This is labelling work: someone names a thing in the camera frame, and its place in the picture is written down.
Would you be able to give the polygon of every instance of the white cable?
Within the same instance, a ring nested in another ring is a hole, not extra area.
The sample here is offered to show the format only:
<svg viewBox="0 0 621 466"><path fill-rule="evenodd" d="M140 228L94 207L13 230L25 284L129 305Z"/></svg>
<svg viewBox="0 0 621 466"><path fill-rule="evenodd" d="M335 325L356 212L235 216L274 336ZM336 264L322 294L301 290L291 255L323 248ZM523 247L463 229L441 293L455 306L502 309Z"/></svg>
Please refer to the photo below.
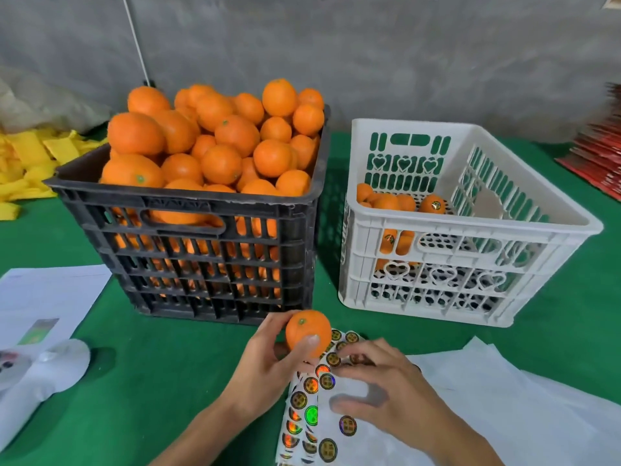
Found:
<svg viewBox="0 0 621 466"><path fill-rule="evenodd" d="M123 0L123 4L125 5L125 12L127 13L127 20L129 21L129 27L132 29L132 36L134 36L134 43L136 44L136 50L138 51L138 59L140 59L140 65L142 66L142 72L145 75L145 80L148 86L151 86L151 82L149 81L149 75L147 74L147 67L145 66L145 61L142 58L142 51L140 50L140 44L138 42L138 37L136 36L136 29L134 29L134 20L132 19L132 13L129 11L129 5L127 0Z"/></svg>

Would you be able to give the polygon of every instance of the heart-shaped cutout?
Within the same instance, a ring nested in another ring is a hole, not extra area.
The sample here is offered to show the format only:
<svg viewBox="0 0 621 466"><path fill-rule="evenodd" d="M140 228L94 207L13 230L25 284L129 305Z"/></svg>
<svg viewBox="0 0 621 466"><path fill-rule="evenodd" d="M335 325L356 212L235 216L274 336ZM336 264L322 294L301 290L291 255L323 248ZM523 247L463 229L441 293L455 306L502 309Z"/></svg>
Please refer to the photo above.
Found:
<svg viewBox="0 0 621 466"><path fill-rule="evenodd" d="M412 158L410 157L401 157L399 161L397 162L397 165L399 166L399 170L402 172L406 171L410 167L411 164L412 164Z"/></svg>
<svg viewBox="0 0 621 466"><path fill-rule="evenodd" d="M477 276L476 284L480 289L498 289L507 281L505 273L481 273Z"/></svg>
<svg viewBox="0 0 621 466"><path fill-rule="evenodd" d="M389 280L400 280L410 272L410 265L404 261L389 261L384 265L384 272Z"/></svg>
<svg viewBox="0 0 621 466"><path fill-rule="evenodd" d="M386 164L386 157L384 155L376 155L373 158L373 166L376 170L380 170Z"/></svg>
<svg viewBox="0 0 621 466"><path fill-rule="evenodd" d="M453 266L436 266L431 270L431 279L437 286L444 286L455 282L457 279L457 270Z"/></svg>
<svg viewBox="0 0 621 466"><path fill-rule="evenodd" d="M437 165L438 163L434 157L425 158L425 161L423 162L423 170L427 174L432 173Z"/></svg>

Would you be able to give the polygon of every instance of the hand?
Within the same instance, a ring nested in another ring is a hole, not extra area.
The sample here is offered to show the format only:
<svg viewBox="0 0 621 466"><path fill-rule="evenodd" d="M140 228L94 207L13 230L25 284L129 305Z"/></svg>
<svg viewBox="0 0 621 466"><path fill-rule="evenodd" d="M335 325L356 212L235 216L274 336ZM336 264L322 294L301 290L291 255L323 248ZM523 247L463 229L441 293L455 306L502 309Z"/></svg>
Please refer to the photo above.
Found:
<svg viewBox="0 0 621 466"><path fill-rule="evenodd" d="M338 376L372 383L383 388L388 399L379 407L353 400L339 400L332 406L393 435L403 443L427 453L438 464L470 464L464 449L481 447L485 439L444 403L398 349L383 338L347 345L339 356L364 355L375 366L357 365L334 370ZM501 464L475 459L472 464Z"/></svg>
<svg viewBox="0 0 621 466"><path fill-rule="evenodd" d="M237 369L221 394L220 401L232 406L237 415L251 423L265 414L280 398L294 373L311 370L309 354L318 336L302 339L282 360L278 360L276 336L298 311L270 313L250 338Z"/></svg>

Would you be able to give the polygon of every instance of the gray concrete wall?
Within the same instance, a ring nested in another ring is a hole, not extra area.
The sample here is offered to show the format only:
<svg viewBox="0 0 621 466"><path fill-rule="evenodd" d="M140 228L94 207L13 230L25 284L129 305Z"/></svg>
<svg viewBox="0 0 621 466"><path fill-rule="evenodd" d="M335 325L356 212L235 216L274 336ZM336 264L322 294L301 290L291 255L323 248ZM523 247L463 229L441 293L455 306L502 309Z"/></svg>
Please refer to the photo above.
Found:
<svg viewBox="0 0 621 466"><path fill-rule="evenodd" d="M473 122L571 138L621 81L605 0L130 0L151 78L260 94L319 88L356 117ZM124 108L142 80L122 0L0 0L0 63Z"/></svg>

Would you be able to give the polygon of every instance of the paper document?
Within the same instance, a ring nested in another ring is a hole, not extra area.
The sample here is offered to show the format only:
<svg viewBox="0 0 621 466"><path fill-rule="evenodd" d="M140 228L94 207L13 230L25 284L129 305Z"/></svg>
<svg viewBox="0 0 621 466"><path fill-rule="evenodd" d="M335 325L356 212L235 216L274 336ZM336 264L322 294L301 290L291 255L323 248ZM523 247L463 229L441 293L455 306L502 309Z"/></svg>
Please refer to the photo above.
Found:
<svg viewBox="0 0 621 466"><path fill-rule="evenodd" d="M0 350L35 357L71 338L110 276L105 265L9 270L0 278Z"/></svg>

